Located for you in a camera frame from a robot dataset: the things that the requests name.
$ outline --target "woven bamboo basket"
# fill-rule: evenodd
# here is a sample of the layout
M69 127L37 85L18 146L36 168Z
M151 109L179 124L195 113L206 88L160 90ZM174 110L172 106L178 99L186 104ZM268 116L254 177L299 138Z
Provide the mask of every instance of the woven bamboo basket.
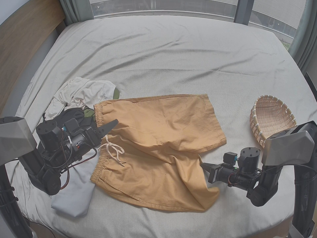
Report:
M262 95L254 102L250 124L256 140L263 148L268 137L297 125L288 106L272 95Z

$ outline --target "mattress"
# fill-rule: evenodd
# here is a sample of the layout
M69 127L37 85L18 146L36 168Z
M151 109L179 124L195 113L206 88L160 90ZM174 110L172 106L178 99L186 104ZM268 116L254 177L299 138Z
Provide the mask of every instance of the mattress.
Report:
M34 131L53 94L76 76L110 80L120 98L207 93L227 137L226 145L201 155L209 163L222 163L228 151L260 148L249 124L260 95L283 100L298 124L317 120L314 96L275 35L232 22L132 16L68 26L34 75L17 115ZM246 237L281 223L294 208L290 166L283 168L278 192L264 206L253 206L245 191L217 182L208 186L220 188L219 199L202 213L137 207L96 187L87 216L71 218L50 208L50 196L29 182L21 164L10 179L27 218L73 238Z

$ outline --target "headboard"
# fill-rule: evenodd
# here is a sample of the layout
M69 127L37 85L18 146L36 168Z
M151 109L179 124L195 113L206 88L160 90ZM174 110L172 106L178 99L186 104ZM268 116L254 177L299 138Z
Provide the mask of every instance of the headboard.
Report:
M0 114L20 73L64 18L59 0L30 0L0 25Z

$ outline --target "drawstring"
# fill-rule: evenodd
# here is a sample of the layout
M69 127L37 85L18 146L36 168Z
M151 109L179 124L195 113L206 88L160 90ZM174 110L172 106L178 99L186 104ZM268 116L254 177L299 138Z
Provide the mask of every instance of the drawstring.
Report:
M121 161L119 160L119 153L121 154L124 154L124 149L119 146L119 145L116 145L116 144L113 144L113 143L110 143L109 140L108 140L108 135L105 135L105 139L107 140L107 143L103 144L100 146L100 149L101 147L103 146L106 146L106 150L107 150L107 153L108 155L110 155L111 158L113 158L115 161L117 161L121 166L124 167L124 165L122 163L126 163L126 161ZM110 153L109 151L109 146L111 146L116 152L117 152L117 158L113 157L112 154Z

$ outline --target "gray curtain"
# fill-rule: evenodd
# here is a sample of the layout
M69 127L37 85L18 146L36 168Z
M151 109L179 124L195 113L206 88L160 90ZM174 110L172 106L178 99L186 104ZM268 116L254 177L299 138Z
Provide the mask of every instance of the gray curtain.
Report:
M303 16L289 53L305 75L317 47L317 0L306 0Z
M93 11L89 0L60 0L65 12L65 24L93 19Z

